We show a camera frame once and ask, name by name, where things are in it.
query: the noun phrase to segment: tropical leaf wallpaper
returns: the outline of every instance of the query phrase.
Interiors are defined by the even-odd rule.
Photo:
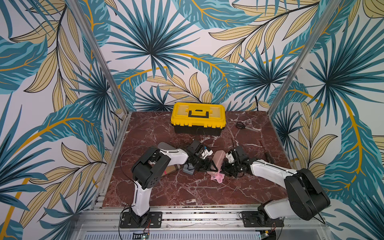
[[[81,6],[104,45],[106,3]],[[124,115],[64,0],[0,1],[0,11],[0,239],[67,239]]]
[[[327,33],[340,29],[349,1]],[[94,32],[130,111],[170,111],[176,102],[265,111],[328,2],[114,0],[100,11],[109,27]]]
[[[341,1],[272,115],[293,166],[331,198],[323,215],[337,240],[384,239],[383,10]]]

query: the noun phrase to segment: toolbox handle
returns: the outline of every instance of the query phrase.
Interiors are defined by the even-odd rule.
[[[201,116],[201,115],[192,115],[192,111],[189,110],[188,117],[190,117],[190,118],[209,118],[209,111],[205,112],[205,116]]]

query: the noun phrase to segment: screwdriver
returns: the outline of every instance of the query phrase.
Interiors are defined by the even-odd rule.
[[[259,143],[261,144],[261,146],[263,147],[263,150],[264,150],[264,153],[265,153],[265,157],[266,157],[266,160],[270,163],[270,164],[275,164],[275,161],[273,160],[273,158],[271,157],[271,155],[269,154],[269,152],[267,152],[264,148],[264,145],[262,144],[262,142],[259,140]]]

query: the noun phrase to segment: pink cloth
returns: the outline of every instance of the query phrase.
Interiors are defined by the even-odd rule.
[[[211,176],[211,180],[216,180],[218,183],[222,183],[224,180],[224,174],[220,173],[220,169],[214,175]]]

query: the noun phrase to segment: marble tabletop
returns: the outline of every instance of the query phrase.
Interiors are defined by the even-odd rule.
[[[174,147],[184,147],[190,144],[192,139],[203,141],[214,152],[217,150],[227,152],[232,148],[231,138],[233,138],[235,145],[243,146],[250,157],[265,160],[264,151],[259,142],[261,141],[275,164],[290,168],[266,112],[226,112],[225,114],[226,127],[221,135],[216,137],[176,134],[170,123],[171,112],[133,112],[119,159],[121,154],[132,146],[157,146],[159,142],[165,142]],[[237,121],[243,121],[256,131],[236,128]],[[120,164],[122,170],[132,177],[131,167],[145,151],[145,147],[136,147],[123,155],[121,163],[119,159],[117,160],[103,207],[123,207],[132,203],[134,184],[124,176]],[[284,197],[286,197],[284,188],[260,177],[245,174],[235,179],[226,176],[220,184],[212,181],[210,175],[205,172],[189,175],[179,170],[162,177],[158,185],[153,187],[150,205],[260,204]]]

